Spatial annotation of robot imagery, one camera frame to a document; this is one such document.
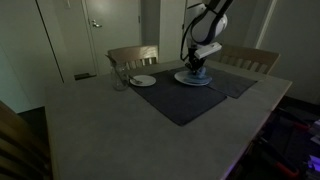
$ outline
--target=clear glass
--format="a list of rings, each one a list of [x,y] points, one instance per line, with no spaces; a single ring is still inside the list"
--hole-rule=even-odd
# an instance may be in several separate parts
[[[111,66],[112,86],[117,91],[126,90],[129,87],[128,68],[125,63]]]

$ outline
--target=white plate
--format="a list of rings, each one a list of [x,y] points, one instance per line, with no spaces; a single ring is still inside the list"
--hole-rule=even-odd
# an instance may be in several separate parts
[[[135,85],[135,86],[141,86],[141,87],[146,87],[146,86],[152,86],[154,83],[156,83],[156,79],[152,76],[147,76],[147,75],[138,75],[134,76],[136,80],[141,81],[141,84],[135,83],[132,79],[130,79],[130,83]]]
[[[186,84],[186,85],[190,85],[190,86],[204,86],[204,85],[207,85],[210,83],[210,81],[208,82],[205,82],[205,83],[190,83],[190,82],[186,82],[185,79],[186,77],[188,76],[188,72],[189,71],[180,71],[180,72],[177,72],[175,75],[174,75],[174,78],[183,83],[183,84]]]

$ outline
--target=chair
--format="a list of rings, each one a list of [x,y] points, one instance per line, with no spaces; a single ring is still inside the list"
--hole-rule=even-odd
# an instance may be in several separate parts
[[[49,147],[0,101],[0,177],[51,179],[51,176]]]
[[[126,63],[128,69],[158,64],[158,46],[132,46],[108,51],[118,63]]]
[[[218,61],[247,70],[269,74],[279,57],[279,53],[223,44]]]

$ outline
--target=plate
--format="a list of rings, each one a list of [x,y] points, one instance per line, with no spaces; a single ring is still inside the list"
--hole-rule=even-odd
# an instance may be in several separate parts
[[[132,79],[130,79],[130,83],[135,85],[135,86],[141,86],[141,87],[152,86],[157,81],[154,77],[148,76],[148,75],[138,75],[138,76],[134,76],[134,78],[136,80],[141,81],[142,83],[141,84],[137,84]]]
[[[192,82],[188,82],[188,79],[191,80],[190,78],[188,78],[188,73],[189,71],[180,71],[180,72],[177,72],[175,75],[174,75],[174,78],[183,83],[183,84],[186,84],[186,85],[190,85],[190,86],[204,86],[204,85],[207,85],[211,82],[212,78],[211,77],[208,77],[208,76],[205,76],[205,78],[201,79],[202,82],[200,83],[192,83]]]

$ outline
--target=table top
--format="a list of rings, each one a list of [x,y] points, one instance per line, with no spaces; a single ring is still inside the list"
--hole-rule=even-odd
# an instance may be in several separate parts
[[[109,75],[47,88],[46,116],[55,179],[224,179],[290,81],[207,60],[206,65],[258,80],[184,127]],[[150,74],[182,61],[133,70]]]

